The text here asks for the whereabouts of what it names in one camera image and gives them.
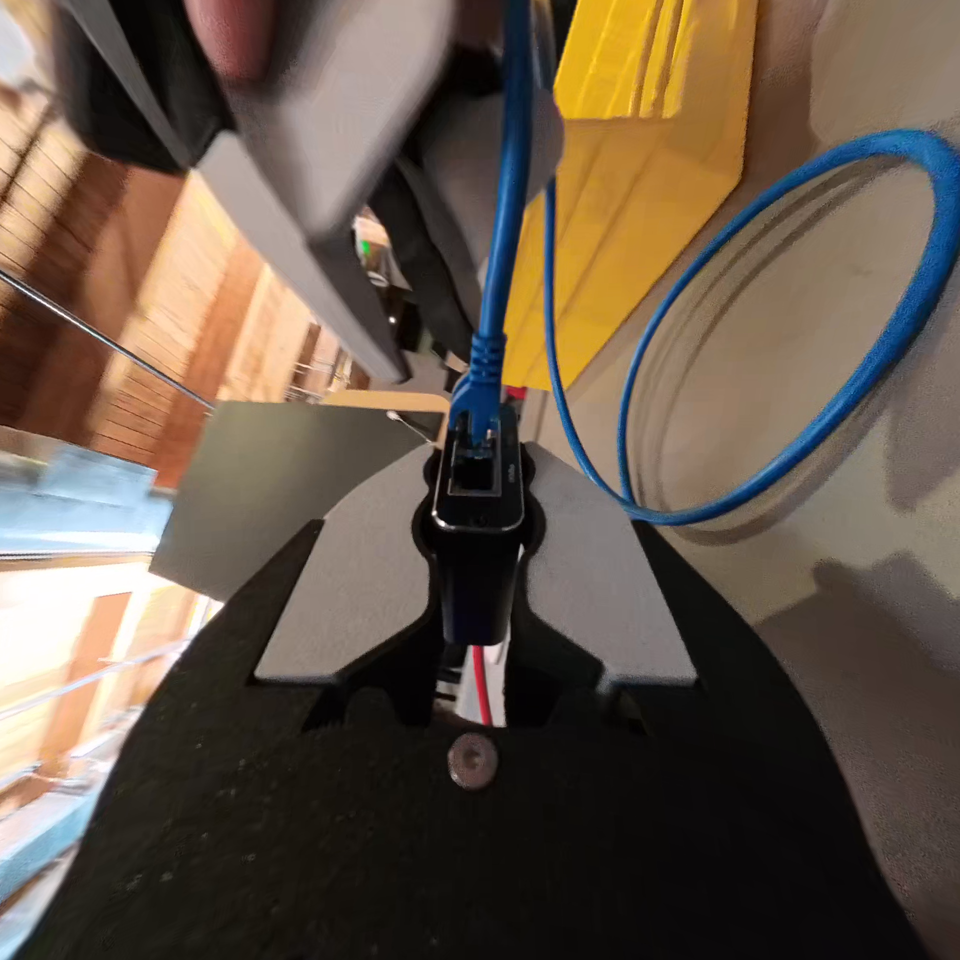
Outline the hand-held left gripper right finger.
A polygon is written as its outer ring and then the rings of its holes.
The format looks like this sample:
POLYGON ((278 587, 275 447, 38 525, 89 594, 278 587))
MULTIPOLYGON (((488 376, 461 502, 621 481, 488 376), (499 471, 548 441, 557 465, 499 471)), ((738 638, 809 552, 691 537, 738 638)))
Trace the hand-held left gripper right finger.
POLYGON ((557 686, 694 687, 697 669, 626 512, 537 443, 534 535, 510 625, 510 678, 557 686))

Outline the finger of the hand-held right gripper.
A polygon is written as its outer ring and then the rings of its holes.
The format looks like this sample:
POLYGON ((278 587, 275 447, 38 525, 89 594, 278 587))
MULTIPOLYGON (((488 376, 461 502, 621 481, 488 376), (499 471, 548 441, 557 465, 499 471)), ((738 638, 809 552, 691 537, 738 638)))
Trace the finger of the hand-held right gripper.
POLYGON ((381 178, 369 206, 426 330, 461 362, 479 330, 498 210, 505 98, 453 96, 381 178))
POLYGON ((455 2, 277 2, 263 80, 214 71, 233 118, 198 162, 248 244, 373 378, 408 366, 355 251, 355 217, 435 87, 455 2))

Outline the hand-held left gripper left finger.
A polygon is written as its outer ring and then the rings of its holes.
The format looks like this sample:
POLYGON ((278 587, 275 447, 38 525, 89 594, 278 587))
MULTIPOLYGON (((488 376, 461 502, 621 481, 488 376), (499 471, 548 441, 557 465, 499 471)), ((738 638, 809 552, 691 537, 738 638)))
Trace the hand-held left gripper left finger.
POLYGON ((428 494, 423 444, 373 474, 324 517, 266 648, 258 681, 329 683, 426 612, 428 561, 414 519, 428 494))

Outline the black ethernet port adapter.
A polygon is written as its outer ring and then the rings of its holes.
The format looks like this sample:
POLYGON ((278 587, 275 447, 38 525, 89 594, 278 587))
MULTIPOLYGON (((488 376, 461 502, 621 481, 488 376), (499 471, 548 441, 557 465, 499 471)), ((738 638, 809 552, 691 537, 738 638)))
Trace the black ethernet port adapter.
POLYGON ((433 480, 424 537, 435 559, 443 638, 493 646, 506 634, 526 524, 517 411, 474 443, 465 414, 449 426, 433 480))

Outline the yellow plastic bin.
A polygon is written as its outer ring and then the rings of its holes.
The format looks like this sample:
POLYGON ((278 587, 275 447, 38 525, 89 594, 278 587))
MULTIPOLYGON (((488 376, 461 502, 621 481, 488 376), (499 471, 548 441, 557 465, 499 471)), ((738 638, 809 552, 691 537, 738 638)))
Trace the yellow plastic bin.
POLYGON ((582 1, 554 84, 556 341, 570 387, 739 184, 757 1, 582 1))

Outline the person's right hand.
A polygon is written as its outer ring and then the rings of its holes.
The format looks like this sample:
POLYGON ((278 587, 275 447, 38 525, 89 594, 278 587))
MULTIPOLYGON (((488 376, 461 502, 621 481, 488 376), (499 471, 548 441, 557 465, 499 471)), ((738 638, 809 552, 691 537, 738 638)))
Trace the person's right hand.
POLYGON ((278 26, 277 1, 185 1, 184 6, 220 79, 242 85, 263 81, 278 26))

